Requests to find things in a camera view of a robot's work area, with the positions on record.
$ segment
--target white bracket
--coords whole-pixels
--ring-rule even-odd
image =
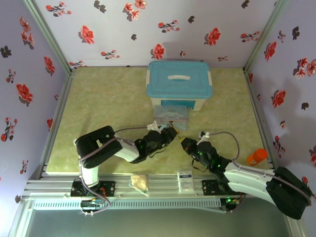
[[[197,145],[200,144],[201,142],[207,142],[208,139],[209,139],[209,132],[206,132],[203,136],[201,136],[201,133],[202,133],[202,132],[199,133],[198,138],[199,138],[200,140],[198,141]]]
[[[152,124],[148,124],[147,130],[153,130],[153,131],[157,131],[157,132],[161,133],[156,121],[154,121]]]

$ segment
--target blue lid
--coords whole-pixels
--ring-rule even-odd
[[[148,70],[146,92],[150,97],[206,99],[212,95],[209,67],[204,62],[154,61]]]

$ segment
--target blue plastic box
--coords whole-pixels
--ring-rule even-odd
[[[178,130],[186,131],[189,115],[186,106],[155,105],[154,119],[162,127],[171,123]]]
[[[204,62],[154,61],[148,65],[146,92],[155,105],[200,110],[212,96],[212,79]]]

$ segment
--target box handle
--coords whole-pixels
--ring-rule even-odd
[[[183,76],[183,75],[172,75],[168,76],[169,80],[174,80],[174,79],[182,79],[182,80],[190,80],[189,76]]]

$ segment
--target white packet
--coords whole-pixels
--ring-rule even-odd
[[[194,183],[192,171],[179,171],[178,172],[179,192],[194,192]]]

